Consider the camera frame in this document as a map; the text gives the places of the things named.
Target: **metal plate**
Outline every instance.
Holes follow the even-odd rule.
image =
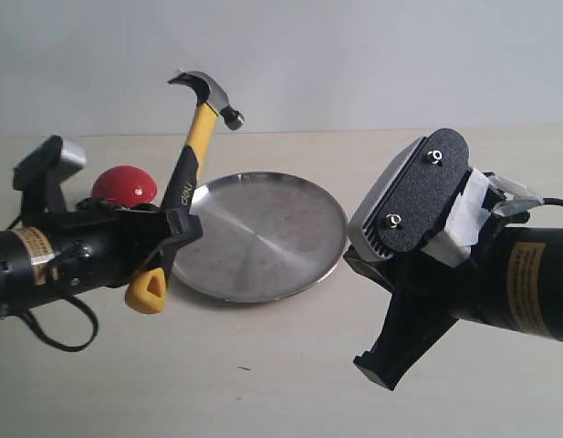
[[[275,172],[229,175],[196,189],[203,238],[180,250],[173,273],[211,297],[264,303],[329,275],[346,246],[347,218],[324,189]]]

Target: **red dome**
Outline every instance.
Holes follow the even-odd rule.
[[[148,173],[133,166],[117,166],[102,173],[92,186],[93,198],[106,198],[114,204],[132,207],[150,203],[157,194],[157,184]]]

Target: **white wall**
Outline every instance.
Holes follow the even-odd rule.
[[[182,132],[180,66],[245,132],[563,122],[563,0],[0,0],[0,136]]]

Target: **table surface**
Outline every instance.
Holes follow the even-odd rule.
[[[471,162],[563,197],[563,126],[459,130]],[[395,153],[432,130],[221,135],[203,179],[288,172],[318,183],[351,216]],[[89,166],[64,187],[71,202],[118,164],[167,183],[181,136],[73,139]],[[0,228],[16,215],[11,167],[40,139],[0,140]],[[532,225],[563,226],[563,209]],[[98,339],[79,354],[44,346],[0,321],[0,437],[563,437],[563,344],[460,322],[395,392],[352,365],[381,329],[389,295],[341,262],[321,284],[274,304],[215,305],[173,282],[157,316],[121,291],[88,292]],[[67,304],[36,312],[80,341],[88,323]]]

